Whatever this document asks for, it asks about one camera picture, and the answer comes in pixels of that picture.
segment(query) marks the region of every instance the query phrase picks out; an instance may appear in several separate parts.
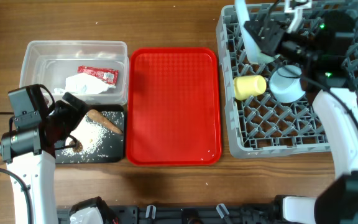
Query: gray plastic crate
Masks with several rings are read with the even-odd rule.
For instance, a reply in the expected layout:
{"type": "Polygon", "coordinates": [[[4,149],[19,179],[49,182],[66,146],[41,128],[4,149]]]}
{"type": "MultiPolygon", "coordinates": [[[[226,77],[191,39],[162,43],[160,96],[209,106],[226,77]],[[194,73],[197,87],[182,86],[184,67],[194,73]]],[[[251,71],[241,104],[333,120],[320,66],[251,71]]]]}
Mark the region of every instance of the gray plastic crate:
{"type": "MultiPolygon", "coordinates": [[[[250,18],[263,19],[269,6],[248,4],[250,18]]],[[[356,20],[356,37],[343,65],[356,84],[358,94],[358,0],[313,1],[313,8],[303,12],[298,33],[313,36],[321,16],[332,10],[344,11],[356,20]]],[[[291,21],[291,15],[282,11],[273,12],[270,18],[291,21]]],[[[268,89],[263,95],[251,96],[244,101],[234,98],[234,78],[244,75],[268,78],[278,67],[274,62],[260,65],[248,63],[234,6],[223,7],[216,38],[224,77],[224,110],[231,154],[245,159],[329,151],[322,124],[305,97],[294,103],[280,103],[268,89]]]]}

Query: wooden table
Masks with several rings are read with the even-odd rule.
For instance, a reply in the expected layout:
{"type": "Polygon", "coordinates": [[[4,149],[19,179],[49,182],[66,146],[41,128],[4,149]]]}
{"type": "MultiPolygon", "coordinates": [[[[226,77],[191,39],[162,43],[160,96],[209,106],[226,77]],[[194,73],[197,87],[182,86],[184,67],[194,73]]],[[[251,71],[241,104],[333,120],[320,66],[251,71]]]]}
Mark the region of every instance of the wooden table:
{"type": "MultiPolygon", "coordinates": [[[[215,27],[222,7],[233,4],[223,0],[65,2],[0,0],[0,111],[11,111],[7,92],[18,87],[31,40],[122,40],[130,54],[141,47],[208,47],[218,54],[215,27]]],[[[222,76],[220,80],[223,99],[222,76]]],[[[109,205],[240,205],[269,202],[276,194],[317,196],[333,181],[330,153],[233,158],[223,108],[222,100],[224,153],[215,165],[136,167],[124,159],[115,164],[57,166],[57,205],[70,206],[96,196],[109,205]]],[[[7,129],[8,117],[0,116],[0,140],[7,129]]],[[[1,156],[0,167],[6,167],[1,156]]],[[[0,223],[14,223],[11,183],[1,174],[0,223]]]]}

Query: yellow cup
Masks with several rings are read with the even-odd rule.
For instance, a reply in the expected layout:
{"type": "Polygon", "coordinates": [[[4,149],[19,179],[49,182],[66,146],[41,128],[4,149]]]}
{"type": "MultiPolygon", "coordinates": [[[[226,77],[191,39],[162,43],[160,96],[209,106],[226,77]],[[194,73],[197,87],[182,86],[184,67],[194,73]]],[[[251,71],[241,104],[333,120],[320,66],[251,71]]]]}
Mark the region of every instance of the yellow cup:
{"type": "Polygon", "coordinates": [[[250,95],[258,96],[266,91],[266,80],[262,75],[247,75],[234,79],[234,94],[237,100],[250,95]]]}

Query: white tissue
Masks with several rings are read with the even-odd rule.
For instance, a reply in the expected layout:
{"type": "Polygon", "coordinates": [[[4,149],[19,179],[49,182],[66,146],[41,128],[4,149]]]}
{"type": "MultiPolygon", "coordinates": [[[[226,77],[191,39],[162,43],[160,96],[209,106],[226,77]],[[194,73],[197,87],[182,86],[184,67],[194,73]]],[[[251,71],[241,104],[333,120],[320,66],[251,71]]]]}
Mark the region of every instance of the white tissue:
{"type": "Polygon", "coordinates": [[[77,94],[99,94],[107,91],[109,88],[114,88],[114,85],[109,85],[102,80],[80,73],[72,77],[66,78],[66,88],[55,88],[55,94],[64,94],[65,92],[77,94]]]}

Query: red packet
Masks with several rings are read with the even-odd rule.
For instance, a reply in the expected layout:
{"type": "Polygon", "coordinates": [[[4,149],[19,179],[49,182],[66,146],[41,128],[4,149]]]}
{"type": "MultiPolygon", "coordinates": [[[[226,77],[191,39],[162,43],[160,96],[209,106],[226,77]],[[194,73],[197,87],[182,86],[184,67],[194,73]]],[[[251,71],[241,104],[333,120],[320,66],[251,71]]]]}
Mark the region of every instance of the red packet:
{"type": "Polygon", "coordinates": [[[118,70],[110,69],[110,68],[93,68],[88,66],[79,66],[78,73],[86,73],[88,75],[92,75],[107,84],[116,85],[118,78],[118,70]]]}

